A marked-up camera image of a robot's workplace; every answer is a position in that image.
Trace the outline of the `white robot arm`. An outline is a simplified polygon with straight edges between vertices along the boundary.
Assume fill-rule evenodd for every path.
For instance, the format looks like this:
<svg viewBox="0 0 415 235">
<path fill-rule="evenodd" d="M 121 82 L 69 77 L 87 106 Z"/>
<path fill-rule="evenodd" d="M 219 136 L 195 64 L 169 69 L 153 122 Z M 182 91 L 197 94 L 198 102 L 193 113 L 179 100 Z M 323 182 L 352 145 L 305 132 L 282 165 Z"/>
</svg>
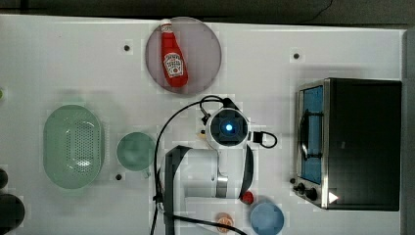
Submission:
<svg viewBox="0 0 415 235">
<path fill-rule="evenodd" d="M 212 232 L 187 221 L 187 198 L 239 199 L 254 178 L 250 126 L 237 108 L 221 108 L 207 119 L 209 147 L 178 145 L 165 154 L 161 182 L 165 235 L 203 235 Z"/>
</svg>

